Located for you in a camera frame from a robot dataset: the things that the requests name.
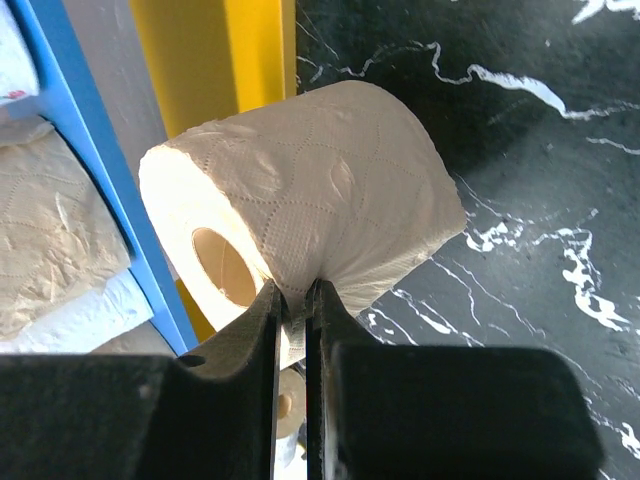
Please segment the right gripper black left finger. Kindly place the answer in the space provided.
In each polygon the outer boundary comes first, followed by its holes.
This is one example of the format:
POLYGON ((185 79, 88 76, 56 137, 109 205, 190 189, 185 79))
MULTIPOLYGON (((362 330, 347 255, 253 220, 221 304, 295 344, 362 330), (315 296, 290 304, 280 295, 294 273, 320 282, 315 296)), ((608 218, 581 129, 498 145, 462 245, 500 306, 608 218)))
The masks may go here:
POLYGON ((178 358, 5 355, 5 479, 269 479, 281 294, 178 358))

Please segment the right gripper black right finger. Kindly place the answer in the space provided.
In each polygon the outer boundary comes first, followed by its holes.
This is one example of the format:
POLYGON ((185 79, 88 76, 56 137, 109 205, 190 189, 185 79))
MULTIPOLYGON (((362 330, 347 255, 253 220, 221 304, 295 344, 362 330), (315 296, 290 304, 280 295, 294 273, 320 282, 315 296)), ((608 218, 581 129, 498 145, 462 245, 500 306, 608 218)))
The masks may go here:
POLYGON ((305 300, 312 479, 593 479, 603 445, 557 354, 389 345, 316 281, 305 300))

